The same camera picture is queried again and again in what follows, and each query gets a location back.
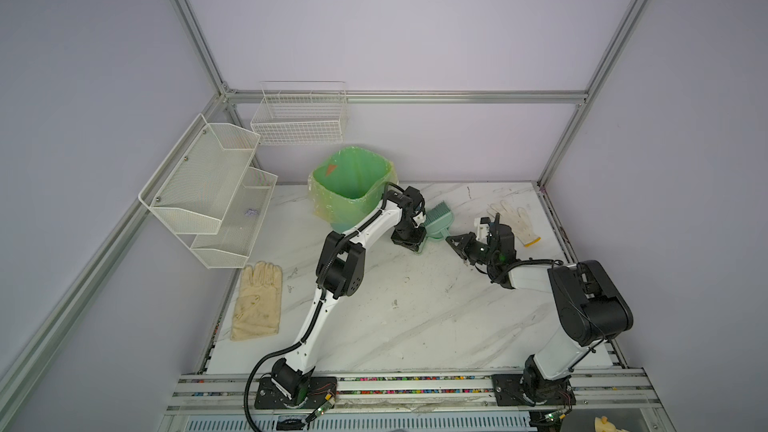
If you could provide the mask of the green hand brush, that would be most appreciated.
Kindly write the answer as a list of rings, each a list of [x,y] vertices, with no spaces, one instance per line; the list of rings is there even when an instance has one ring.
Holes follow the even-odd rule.
[[[429,235],[439,235],[448,230],[454,214],[445,201],[441,201],[426,213],[425,229]]]

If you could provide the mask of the green plastic dustpan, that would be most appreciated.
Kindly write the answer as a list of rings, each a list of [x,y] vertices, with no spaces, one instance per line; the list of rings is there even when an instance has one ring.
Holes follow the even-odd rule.
[[[444,241],[449,235],[449,228],[454,221],[454,214],[445,203],[440,203],[426,213],[424,223],[426,236],[417,249],[422,253],[429,241]]]

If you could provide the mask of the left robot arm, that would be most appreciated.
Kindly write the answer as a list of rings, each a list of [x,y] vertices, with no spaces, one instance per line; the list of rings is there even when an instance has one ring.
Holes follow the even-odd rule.
[[[309,397],[312,374],[317,363],[316,346],[333,309],[361,286],[367,251],[387,232],[391,241],[412,252],[426,239],[426,206],[419,189],[403,188],[395,183],[384,185],[381,200],[360,222],[346,231],[330,232],[316,268],[316,290],[312,306],[294,344],[266,354],[251,370],[243,393],[243,412],[248,427],[260,429],[252,415],[251,387],[262,366],[273,359],[265,375],[291,407],[302,405]]]

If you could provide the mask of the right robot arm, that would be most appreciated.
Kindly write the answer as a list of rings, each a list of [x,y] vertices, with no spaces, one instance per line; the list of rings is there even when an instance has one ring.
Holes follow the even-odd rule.
[[[511,227],[499,216],[482,217],[476,226],[475,232],[447,236],[445,241],[495,285],[549,292],[559,321],[543,348],[526,359],[519,384],[512,388],[514,399],[533,406],[567,396],[576,365],[632,328],[629,305],[600,262],[522,259]]]

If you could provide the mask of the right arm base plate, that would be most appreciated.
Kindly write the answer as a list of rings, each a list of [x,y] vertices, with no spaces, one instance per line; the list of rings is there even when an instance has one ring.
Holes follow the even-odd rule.
[[[572,406],[575,396],[570,376],[546,380],[536,375],[495,374],[491,376],[498,406]]]

